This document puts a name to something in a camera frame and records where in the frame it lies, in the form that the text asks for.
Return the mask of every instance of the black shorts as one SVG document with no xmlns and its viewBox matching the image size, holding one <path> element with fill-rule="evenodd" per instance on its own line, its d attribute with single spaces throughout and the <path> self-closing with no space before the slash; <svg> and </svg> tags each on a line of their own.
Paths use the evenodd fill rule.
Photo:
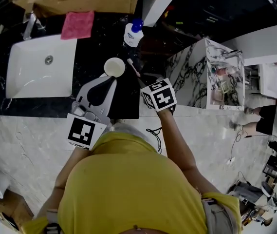
<svg viewBox="0 0 277 234">
<path fill-rule="evenodd" d="M 261 108 L 259 115 L 261 119 L 256 125 L 256 131 L 266 135 L 273 134 L 273 125 L 276 115 L 277 105 L 264 106 Z"/>
</svg>

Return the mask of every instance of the marble floor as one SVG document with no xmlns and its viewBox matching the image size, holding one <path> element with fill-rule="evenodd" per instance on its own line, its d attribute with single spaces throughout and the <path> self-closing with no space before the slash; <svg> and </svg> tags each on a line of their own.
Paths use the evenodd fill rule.
<svg viewBox="0 0 277 234">
<path fill-rule="evenodd" d="M 145 133 L 156 145 L 156 138 L 146 128 L 160 127 L 160 121 L 141 98 L 140 118 L 125 120 Z M 246 95 L 246 105 L 258 107 L 275 104 L 274 100 Z M 242 138 L 230 150 L 236 133 L 228 129 L 229 121 L 248 123 L 258 121 L 255 115 L 243 112 L 215 111 L 177 106 L 175 120 L 191 148 L 199 170 L 221 192 L 243 172 L 247 180 L 258 185 L 263 179 L 261 172 L 271 154 L 267 147 L 269 136 Z M 10 190 L 24 196 L 34 214 L 37 214 L 50 195 L 55 178 L 73 146 L 66 142 L 64 125 L 66 119 L 0 116 L 0 170 L 11 180 Z M 166 155 L 162 140 L 163 155 Z"/>
</svg>

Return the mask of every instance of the pink cloth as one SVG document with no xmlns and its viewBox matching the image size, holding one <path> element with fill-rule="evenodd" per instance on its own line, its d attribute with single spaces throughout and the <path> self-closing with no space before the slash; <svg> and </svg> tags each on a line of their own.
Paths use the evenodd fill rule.
<svg viewBox="0 0 277 234">
<path fill-rule="evenodd" d="M 62 27 L 61 39 L 81 39 L 91 37 L 94 21 L 94 11 L 85 13 L 69 12 L 66 15 L 64 26 Z"/>
</svg>

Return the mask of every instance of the black marble countertop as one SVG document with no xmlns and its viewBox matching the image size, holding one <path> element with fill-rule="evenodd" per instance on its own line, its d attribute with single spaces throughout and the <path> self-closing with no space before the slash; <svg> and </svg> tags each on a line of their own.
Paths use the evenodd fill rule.
<svg viewBox="0 0 277 234">
<path fill-rule="evenodd" d="M 46 34 L 60 34 L 64 16 L 46 19 Z M 6 73 L 11 47 L 22 40 L 25 24 L 20 24 L 0 35 L 0 115 L 24 117 L 66 118 L 72 102 L 87 82 L 104 73 L 104 63 L 112 57 L 121 58 L 126 64 L 125 73 L 117 78 L 110 118 L 139 117 L 139 84 L 136 74 L 128 65 L 127 59 L 134 61 L 140 68 L 140 46 L 132 48 L 124 43 L 123 35 L 130 15 L 117 13 L 96 13 L 92 37 L 78 39 L 74 58 L 73 91 L 70 97 L 16 98 L 5 97 Z M 39 37 L 33 32 L 32 37 Z"/>
</svg>

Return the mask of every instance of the bottle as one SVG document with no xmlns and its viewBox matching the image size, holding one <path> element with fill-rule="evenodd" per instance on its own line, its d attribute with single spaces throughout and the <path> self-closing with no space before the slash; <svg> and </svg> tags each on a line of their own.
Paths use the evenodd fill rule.
<svg viewBox="0 0 277 234">
<path fill-rule="evenodd" d="M 134 19 L 133 23 L 128 23 L 125 26 L 124 41 L 128 46 L 137 47 L 140 39 L 144 36 L 143 26 L 144 22 L 141 19 Z"/>
<path fill-rule="evenodd" d="M 234 74 L 237 71 L 235 67 L 227 67 L 227 68 L 220 68 L 216 70 L 216 75 L 223 76 L 223 75 L 230 75 Z"/>
</svg>

